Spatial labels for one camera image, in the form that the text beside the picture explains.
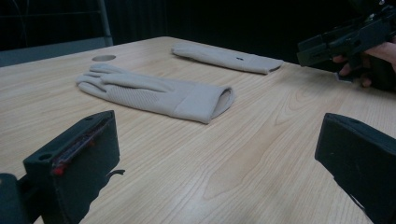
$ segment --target wooden table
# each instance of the wooden table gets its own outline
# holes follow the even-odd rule
[[[82,223],[371,223],[314,159],[327,112],[396,136],[396,94],[337,82],[284,63],[263,76],[181,59],[160,37],[0,68],[0,173],[74,123],[114,110],[118,169]],[[141,74],[230,85],[236,99],[210,124],[95,98],[75,78],[96,63]]]

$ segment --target glove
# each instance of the glove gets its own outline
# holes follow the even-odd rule
[[[209,123],[233,103],[231,87],[130,73],[105,63],[76,79],[88,94],[135,109]]]
[[[283,63],[282,60],[190,43],[176,43],[172,47],[172,52],[203,63],[261,74],[268,74],[278,69]]]

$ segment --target small hole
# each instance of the small hole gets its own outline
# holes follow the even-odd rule
[[[100,55],[92,58],[95,62],[107,62],[116,58],[116,55]]]
[[[51,154],[44,154],[44,155],[40,156],[38,159],[40,161],[44,161],[44,160],[49,159],[51,156],[52,156]]]

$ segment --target folded glove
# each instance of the folded glove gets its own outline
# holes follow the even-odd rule
[[[178,119],[209,123],[233,103],[231,87],[143,76],[99,63],[76,79],[93,96]]]
[[[212,63],[235,70],[261,74],[268,74],[279,68],[283,63],[282,60],[261,57],[254,54],[204,47],[184,42],[176,43],[172,47],[172,52],[178,56],[192,58],[203,63]]]

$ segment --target black wall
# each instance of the black wall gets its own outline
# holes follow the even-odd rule
[[[170,36],[297,63],[297,44],[357,17],[347,0],[168,0]]]
[[[0,50],[103,36],[96,0],[1,0]]]
[[[0,1],[0,50],[103,35],[99,13],[79,14],[98,12],[97,0],[15,2],[19,10],[14,0]],[[299,42],[358,16],[347,0],[105,2],[115,45],[169,35],[291,63]]]

